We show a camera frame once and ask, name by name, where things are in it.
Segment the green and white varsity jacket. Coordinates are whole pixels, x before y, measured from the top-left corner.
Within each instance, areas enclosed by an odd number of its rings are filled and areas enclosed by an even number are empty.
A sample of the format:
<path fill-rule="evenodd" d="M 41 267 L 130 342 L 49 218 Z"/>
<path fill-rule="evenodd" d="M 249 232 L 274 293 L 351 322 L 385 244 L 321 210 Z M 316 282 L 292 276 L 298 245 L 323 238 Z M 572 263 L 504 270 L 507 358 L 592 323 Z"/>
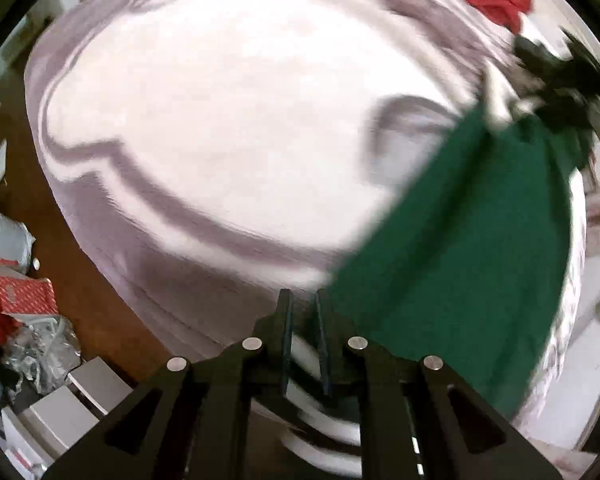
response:
<path fill-rule="evenodd" d="M 494 133 L 482 114 L 460 122 L 326 294 L 359 335 L 397 358 L 449 365 L 509 422 L 562 301 L 570 179 L 591 135 L 547 110 Z M 315 477 L 365 479 L 358 404 L 339 405 L 345 419 L 305 408 L 309 428 L 284 445 Z"/>

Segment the white box on floor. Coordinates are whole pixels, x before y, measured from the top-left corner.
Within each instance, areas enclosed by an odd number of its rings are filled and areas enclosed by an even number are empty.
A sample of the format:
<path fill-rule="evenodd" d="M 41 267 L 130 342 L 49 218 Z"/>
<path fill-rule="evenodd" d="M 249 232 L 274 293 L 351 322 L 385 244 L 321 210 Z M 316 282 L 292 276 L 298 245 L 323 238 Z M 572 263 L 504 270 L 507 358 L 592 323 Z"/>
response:
<path fill-rule="evenodd" d="M 23 477 L 42 474 L 131 391 L 103 359 L 91 359 L 24 410 L 4 408 L 6 456 Z"/>

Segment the crumpled silver plastic bag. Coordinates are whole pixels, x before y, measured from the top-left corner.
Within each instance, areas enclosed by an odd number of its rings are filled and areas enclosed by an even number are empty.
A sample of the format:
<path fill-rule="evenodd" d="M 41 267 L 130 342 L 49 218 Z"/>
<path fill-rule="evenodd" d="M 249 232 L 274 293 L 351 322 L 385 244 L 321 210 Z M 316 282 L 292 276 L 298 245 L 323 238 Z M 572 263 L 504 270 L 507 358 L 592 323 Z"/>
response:
<path fill-rule="evenodd" d="M 81 345 L 68 318 L 34 318 L 7 339 L 3 364 L 46 396 L 65 385 L 69 373 L 82 364 Z"/>

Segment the red patterned gift box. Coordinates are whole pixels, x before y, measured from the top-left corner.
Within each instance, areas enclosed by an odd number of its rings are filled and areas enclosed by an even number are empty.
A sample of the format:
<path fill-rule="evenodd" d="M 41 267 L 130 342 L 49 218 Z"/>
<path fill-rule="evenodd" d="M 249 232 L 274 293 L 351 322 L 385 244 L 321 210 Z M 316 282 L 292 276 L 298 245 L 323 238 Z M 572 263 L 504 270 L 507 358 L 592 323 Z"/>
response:
<path fill-rule="evenodd" d="M 15 260 L 0 258 L 0 346 L 21 325 L 59 314 L 52 282 L 28 278 Z"/>

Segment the white purple rose blanket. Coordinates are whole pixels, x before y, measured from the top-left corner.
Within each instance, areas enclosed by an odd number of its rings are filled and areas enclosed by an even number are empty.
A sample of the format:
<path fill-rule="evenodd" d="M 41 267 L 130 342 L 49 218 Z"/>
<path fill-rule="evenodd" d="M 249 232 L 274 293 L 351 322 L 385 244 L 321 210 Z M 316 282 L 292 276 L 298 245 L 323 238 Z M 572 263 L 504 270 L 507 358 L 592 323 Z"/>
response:
<path fill-rule="evenodd" d="M 83 0 L 24 71 L 38 161 L 99 272 L 171 352 L 321 287 L 491 82 L 465 0 Z"/>

